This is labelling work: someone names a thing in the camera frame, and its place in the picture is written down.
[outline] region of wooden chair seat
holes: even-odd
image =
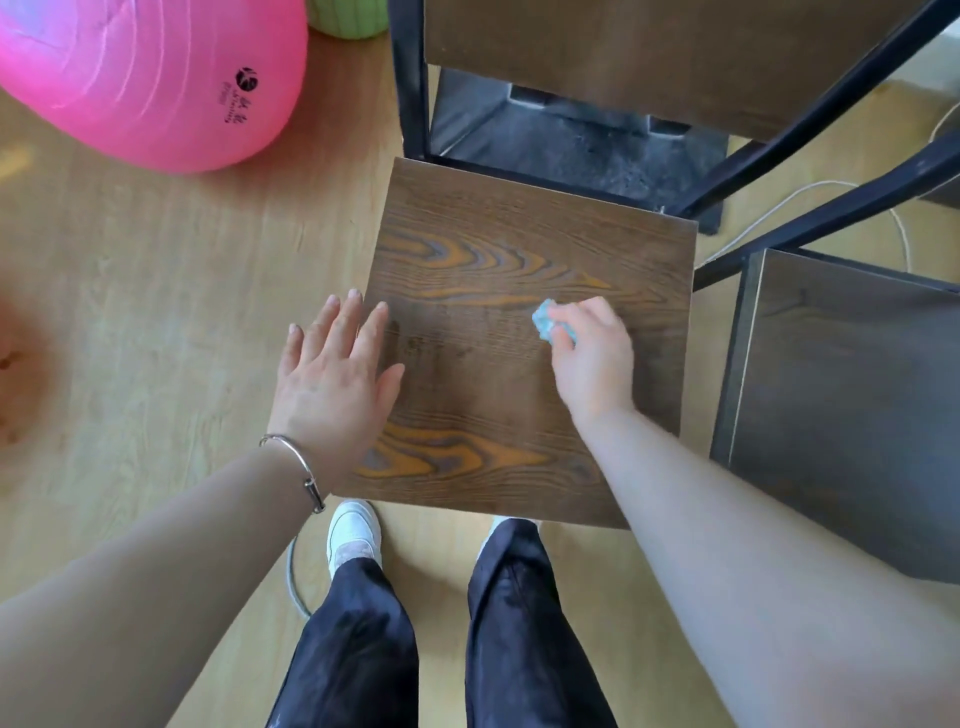
[[[678,432],[695,240],[686,220],[397,159],[367,301],[390,304],[383,364],[406,374],[338,495],[625,527],[530,317],[607,297],[637,406]]]

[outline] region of person's left hand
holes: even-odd
[[[376,375],[387,305],[379,303],[358,333],[362,308],[356,289],[342,306],[330,296],[306,333],[290,326],[280,358],[267,431],[300,448],[317,477],[356,467],[400,391],[402,364]]]

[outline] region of fingers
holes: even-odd
[[[400,394],[400,381],[403,379],[404,367],[395,364],[387,369],[376,381],[376,413],[382,427],[390,417]]]
[[[593,314],[584,310],[580,303],[552,306],[547,315],[555,323],[568,324],[580,339],[588,336],[590,330],[597,325]],[[563,327],[554,327],[551,335],[556,336],[556,331],[560,328]]]
[[[347,300],[340,307],[340,315],[333,321],[330,333],[324,343],[324,355],[336,359],[346,359],[353,350],[357,327],[363,315],[363,296],[356,288],[351,288]]]
[[[340,299],[331,295],[320,309],[317,318],[314,320],[303,337],[303,346],[300,351],[300,363],[309,364],[320,356],[324,350],[326,337],[330,333],[330,327],[333,325],[337,314],[340,313]]]
[[[280,376],[287,376],[297,369],[302,347],[303,329],[296,324],[291,324],[290,331],[287,333],[287,343],[283,345],[283,353],[280,355],[280,365],[277,368],[277,373]]]
[[[564,327],[556,326],[550,329],[550,343],[553,345],[551,351],[554,366],[573,351],[573,339]]]
[[[370,369],[371,374],[376,372],[380,347],[383,346],[383,330],[387,327],[389,317],[387,305],[381,301],[367,317],[367,323],[360,327],[360,333],[357,334],[353,351],[350,353],[350,358],[363,362]]]
[[[620,323],[620,317],[616,315],[610,302],[603,296],[587,299],[580,303],[580,307],[596,316],[601,324],[613,326]]]

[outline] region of blue cleaning cloth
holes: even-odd
[[[534,326],[537,327],[537,331],[540,332],[540,338],[543,341],[549,341],[551,346],[553,345],[553,339],[550,337],[550,329],[556,326],[551,320],[550,317],[546,315],[546,309],[552,305],[555,305],[557,302],[553,299],[547,299],[540,304],[540,308],[534,311],[533,319]],[[568,324],[561,324],[562,327],[566,329],[566,332],[570,335],[570,338],[573,340],[573,343],[577,343],[577,334],[573,332],[573,329],[570,328]]]

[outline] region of green object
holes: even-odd
[[[358,40],[387,30],[387,0],[306,0],[307,20],[328,36]]]

